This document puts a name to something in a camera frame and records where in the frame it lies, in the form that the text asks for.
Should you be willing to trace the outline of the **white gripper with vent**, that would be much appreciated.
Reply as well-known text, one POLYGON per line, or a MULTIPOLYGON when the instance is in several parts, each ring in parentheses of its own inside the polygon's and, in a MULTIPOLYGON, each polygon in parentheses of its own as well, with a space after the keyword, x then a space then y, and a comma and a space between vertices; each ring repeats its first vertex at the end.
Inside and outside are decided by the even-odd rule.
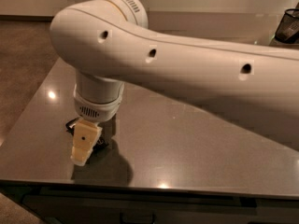
POLYGON ((96 90, 87 92, 80 91, 78 84, 75 85, 75 109, 84 118, 77 121, 74 128, 71 160, 77 166, 84 166, 90 158, 102 133, 97 123, 114 117, 120 107, 123 90, 123 83, 107 88, 100 85, 96 90))

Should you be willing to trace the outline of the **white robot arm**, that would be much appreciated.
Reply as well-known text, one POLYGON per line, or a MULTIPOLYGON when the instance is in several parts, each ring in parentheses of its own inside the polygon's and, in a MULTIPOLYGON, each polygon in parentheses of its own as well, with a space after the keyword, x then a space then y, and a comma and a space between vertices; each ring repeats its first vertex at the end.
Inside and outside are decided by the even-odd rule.
POLYGON ((118 111, 126 83, 200 107, 291 148, 299 137, 299 52, 153 32, 139 0, 91 0, 50 25, 76 70, 71 160, 82 166, 118 111))

